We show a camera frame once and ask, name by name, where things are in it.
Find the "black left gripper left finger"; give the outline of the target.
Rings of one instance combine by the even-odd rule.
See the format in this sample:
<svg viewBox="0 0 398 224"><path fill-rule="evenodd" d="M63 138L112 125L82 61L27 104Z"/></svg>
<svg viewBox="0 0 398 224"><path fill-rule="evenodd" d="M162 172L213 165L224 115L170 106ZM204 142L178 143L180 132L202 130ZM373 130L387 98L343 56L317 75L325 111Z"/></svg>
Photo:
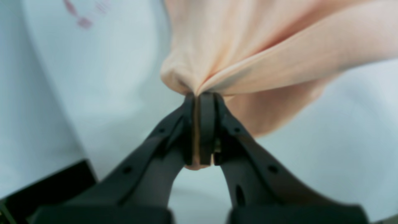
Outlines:
<svg viewBox="0 0 398 224"><path fill-rule="evenodd" d="M58 206L41 207L34 224L173 224L173 182L192 163L195 97L166 116L104 180Z"/></svg>

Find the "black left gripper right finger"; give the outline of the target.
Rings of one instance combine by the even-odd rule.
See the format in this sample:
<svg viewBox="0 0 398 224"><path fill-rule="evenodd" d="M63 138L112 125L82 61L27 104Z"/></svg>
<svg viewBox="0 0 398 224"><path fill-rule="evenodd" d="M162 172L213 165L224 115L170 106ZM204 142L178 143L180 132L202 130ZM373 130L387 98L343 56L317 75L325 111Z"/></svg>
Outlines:
<svg viewBox="0 0 398 224"><path fill-rule="evenodd" d="M233 209L228 224L368 224L358 205L338 203L294 176L260 146L216 93L199 96L200 164L220 166Z"/></svg>

